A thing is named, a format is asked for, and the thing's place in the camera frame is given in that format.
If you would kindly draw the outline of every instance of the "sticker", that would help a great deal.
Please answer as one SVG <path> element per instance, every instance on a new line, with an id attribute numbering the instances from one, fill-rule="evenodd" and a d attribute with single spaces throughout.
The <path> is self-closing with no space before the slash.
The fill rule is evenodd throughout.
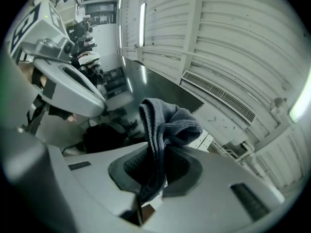
<path id="1" fill-rule="evenodd" d="M 57 27 L 60 32 L 65 33 L 62 20 L 57 11 L 55 10 L 55 8 L 51 4 L 50 4 L 50 12 L 54 26 Z"/>
<path id="2" fill-rule="evenodd" d="M 13 38 L 11 42 L 11 53 L 16 45 L 19 43 L 20 39 L 27 32 L 27 30 L 38 20 L 40 4 L 38 4 L 34 9 L 32 9 L 28 15 L 19 23 L 15 28 L 13 33 Z"/>

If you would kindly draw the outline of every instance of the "black vent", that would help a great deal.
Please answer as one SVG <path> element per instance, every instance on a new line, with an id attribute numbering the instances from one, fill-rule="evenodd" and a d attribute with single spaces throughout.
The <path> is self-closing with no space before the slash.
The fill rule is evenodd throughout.
<path id="1" fill-rule="evenodd" d="M 185 176 L 189 171 L 189 167 L 190 164 L 184 157 L 171 150 L 165 151 L 165 173 L 168 184 Z"/>
<path id="2" fill-rule="evenodd" d="M 270 212 L 245 184 L 235 184 L 230 188 L 254 221 L 261 219 Z"/>
<path id="3" fill-rule="evenodd" d="M 203 89 L 204 91 L 210 93 L 212 96 L 214 96 L 218 100 L 227 103 L 227 105 L 230 105 L 235 112 L 237 112 L 240 116 L 246 119 L 250 124 L 252 124 L 253 121 L 255 120 L 255 117 L 256 117 L 255 113 L 252 112 L 250 109 L 248 109 L 244 104 L 242 104 L 240 101 L 235 99 L 233 96 L 231 96 L 227 92 L 216 87 L 212 83 L 202 79 L 198 75 L 194 75 L 186 71 L 183 74 L 182 79 L 184 79 L 185 81 L 191 82 L 192 84 L 199 87 L 200 89 Z"/>

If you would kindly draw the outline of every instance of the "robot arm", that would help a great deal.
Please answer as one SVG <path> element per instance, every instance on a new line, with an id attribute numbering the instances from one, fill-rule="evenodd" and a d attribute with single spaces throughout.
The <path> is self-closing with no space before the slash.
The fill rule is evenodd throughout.
<path id="1" fill-rule="evenodd" d="M 46 77 L 46 84 L 33 86 L 45 103 L 86 117 L 99 116 L 105 109 L 104 97 L 70 65 L 73 46 L 61 17 L 49 0 L 43 0 L 15 28 L 9 54 L 17 63 L 22 52 L 34 57 L 32 64 Z"/>

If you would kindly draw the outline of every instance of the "black bag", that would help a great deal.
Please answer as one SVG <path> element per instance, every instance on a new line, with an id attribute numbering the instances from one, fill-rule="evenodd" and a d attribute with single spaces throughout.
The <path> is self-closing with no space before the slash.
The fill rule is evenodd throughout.
<path id="1" fill-rule="evenodd" d="M 90 127 L 83 135 L 83 143 L 87 153 L 97 153 L 122 147 L 127 133 L 119 133 L 105 123 Z"/>

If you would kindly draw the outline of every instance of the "gray towel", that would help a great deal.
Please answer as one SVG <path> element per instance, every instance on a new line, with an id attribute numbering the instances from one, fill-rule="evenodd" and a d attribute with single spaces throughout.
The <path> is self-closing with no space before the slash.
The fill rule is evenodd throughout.
<path id="1" fill-rule="evenodd" d="M 187 145 L 202 133 L 202 127 L 191 113 L 159 99 L 144 99 L 139 115 L 153 158 L 153 172 L 141 189 L 142 202 L 154 199 L 165 184 L 164 149 L 167 144 Z"/>

